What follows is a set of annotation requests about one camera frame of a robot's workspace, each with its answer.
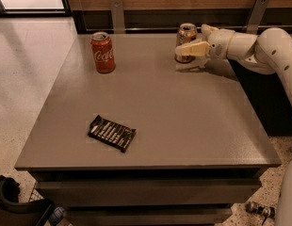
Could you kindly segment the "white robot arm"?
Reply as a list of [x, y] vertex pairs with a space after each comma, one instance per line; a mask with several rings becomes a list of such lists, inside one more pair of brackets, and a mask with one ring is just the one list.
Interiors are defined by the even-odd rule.
[[199, 58], [199, 65], [228, 59], [252, 72], [276, 73], [292, 106], [292, 38], [286, 31], [272, 27], [254, 35], [203, 24], [202, 33], [201, 39], [178, 45], [175, 54]]

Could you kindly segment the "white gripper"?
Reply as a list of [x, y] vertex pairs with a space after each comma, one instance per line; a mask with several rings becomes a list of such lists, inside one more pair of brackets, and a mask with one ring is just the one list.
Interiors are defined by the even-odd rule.
[[180, 57], [195, 57], [192, 62], [187, 64], [177, 63], [176, 71], [191, 70], [201, 68], [208, 61], [208, 55], [212, 58], [226, 59], [230, 40], [234, 35], [234, 30], [217, 29], [208, 24], [202, 24], [201, 31], [205, 40], [196, 39], [184, 43], [175, 48], [174, 52]]

